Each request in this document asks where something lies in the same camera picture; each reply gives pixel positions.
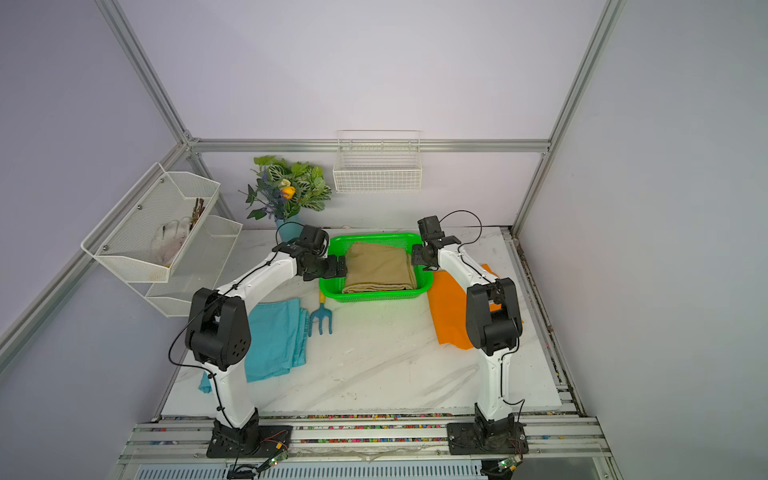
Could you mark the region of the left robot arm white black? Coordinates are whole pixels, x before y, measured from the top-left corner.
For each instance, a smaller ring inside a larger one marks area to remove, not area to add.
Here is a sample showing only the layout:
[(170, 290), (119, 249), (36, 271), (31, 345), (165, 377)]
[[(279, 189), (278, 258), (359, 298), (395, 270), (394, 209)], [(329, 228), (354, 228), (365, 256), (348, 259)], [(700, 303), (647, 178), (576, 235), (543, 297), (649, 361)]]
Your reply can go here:
[(341, 257), (327, 254), (329, 234), (305, 226), (298, 238), (282, 242), (246, 274), (193, 295), (185, 346), (206, 372), (217, 400), (212, 444), (226, 441), (254, 450), (262, 443), (259, 416), (247, 396), (245, 359), (252, 343), (248, 315), (268, 294), (300, 276), (305, 281), (346, 276)]

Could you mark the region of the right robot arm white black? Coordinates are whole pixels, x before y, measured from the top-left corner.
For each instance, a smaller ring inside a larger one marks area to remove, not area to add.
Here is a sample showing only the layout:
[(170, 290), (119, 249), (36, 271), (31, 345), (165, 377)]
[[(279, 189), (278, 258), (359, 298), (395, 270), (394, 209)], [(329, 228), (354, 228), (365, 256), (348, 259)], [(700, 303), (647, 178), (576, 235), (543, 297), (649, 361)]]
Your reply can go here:
[(466, 294), (466, 333), (484, 358), (484, 389), (475, 405), (478, 436), (511, 431), (524, 404), (506, 400), (503, 393), (504, 361), (517, 352), (523, 333), (516, 284), (485, 270), (462, 241), (443, 231), (438, 217), (420, 219), (418, 230), (421, 243), (411, 250), (412, 264), (447, 272)]

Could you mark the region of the khaki pants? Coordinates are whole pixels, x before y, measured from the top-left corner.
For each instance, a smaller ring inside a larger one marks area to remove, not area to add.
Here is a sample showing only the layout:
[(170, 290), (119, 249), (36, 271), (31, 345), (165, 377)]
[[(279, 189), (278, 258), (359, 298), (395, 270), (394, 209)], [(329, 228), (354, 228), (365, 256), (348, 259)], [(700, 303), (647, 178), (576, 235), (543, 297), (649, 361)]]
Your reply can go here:
[(343, 294), (409, 291), (417, 288), (415, 271), (403, 248), (356, 242), (345, 253)]

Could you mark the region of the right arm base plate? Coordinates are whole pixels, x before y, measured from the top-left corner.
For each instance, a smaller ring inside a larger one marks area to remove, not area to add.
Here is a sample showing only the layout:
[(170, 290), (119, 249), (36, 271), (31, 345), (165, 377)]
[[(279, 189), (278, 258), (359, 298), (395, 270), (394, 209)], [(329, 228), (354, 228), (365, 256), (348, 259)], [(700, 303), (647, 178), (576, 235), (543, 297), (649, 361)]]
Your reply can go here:
[(474, 423), (450, 423), (446, 427), (452, 455), (514, 455), (529, 453), (527, 434), (519, 422), (483, 430)]

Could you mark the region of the teal pants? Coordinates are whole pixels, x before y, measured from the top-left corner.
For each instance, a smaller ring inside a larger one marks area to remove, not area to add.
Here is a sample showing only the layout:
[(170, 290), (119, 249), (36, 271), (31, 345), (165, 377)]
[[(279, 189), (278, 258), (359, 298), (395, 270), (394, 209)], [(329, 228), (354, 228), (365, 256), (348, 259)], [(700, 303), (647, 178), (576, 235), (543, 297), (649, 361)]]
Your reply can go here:
[(245, 357), (248, 383), (284, 376), (306, 364), (309, 313), (298, 298), (260, 303), (248, 320), (252, 337)]

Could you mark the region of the orange pants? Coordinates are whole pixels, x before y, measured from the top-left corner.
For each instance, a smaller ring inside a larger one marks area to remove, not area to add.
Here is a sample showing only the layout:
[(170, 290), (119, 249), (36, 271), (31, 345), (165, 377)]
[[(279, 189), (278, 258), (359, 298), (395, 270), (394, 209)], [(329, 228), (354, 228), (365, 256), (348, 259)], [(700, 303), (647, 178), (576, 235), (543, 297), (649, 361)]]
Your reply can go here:
[(511, 279), (481, 265), (457, 262), (434, 274), (428, 301), (441, 344), (488, 356), (517, 348), (523, 322)]

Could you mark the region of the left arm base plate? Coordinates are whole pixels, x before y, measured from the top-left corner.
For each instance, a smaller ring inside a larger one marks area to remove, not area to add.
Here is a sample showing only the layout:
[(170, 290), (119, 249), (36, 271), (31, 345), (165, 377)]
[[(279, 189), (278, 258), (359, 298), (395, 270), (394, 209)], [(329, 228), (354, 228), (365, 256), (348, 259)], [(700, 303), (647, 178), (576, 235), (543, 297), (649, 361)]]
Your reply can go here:
[(239, 430), (214, 424), (207, 458), (273, 458), (288, 450), (293, 428), (289, 425), (257, 425)]

